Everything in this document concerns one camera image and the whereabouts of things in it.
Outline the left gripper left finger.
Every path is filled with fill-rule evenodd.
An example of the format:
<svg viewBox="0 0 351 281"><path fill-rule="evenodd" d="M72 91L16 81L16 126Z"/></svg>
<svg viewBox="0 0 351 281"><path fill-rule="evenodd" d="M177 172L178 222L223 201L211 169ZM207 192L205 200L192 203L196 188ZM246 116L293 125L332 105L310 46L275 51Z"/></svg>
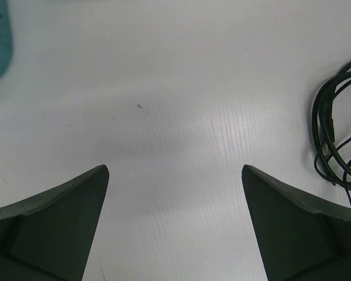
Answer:
<svg viewBox="0 0 351 281"><path fill-rule="evenodd" d="M82 280L109 182L105 165L0 208L0 280Z"/></svg>

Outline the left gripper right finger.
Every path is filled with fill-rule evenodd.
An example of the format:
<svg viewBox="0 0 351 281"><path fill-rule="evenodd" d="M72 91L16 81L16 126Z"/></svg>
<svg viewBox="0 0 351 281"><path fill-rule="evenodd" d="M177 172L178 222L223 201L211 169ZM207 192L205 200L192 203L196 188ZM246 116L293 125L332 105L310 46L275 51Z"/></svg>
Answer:
<svg viewBox="0 0 351 281"><path fill-rule="evenodd" d="M242 183L268 280L351 280L351 208L251 165Z"/></svg>

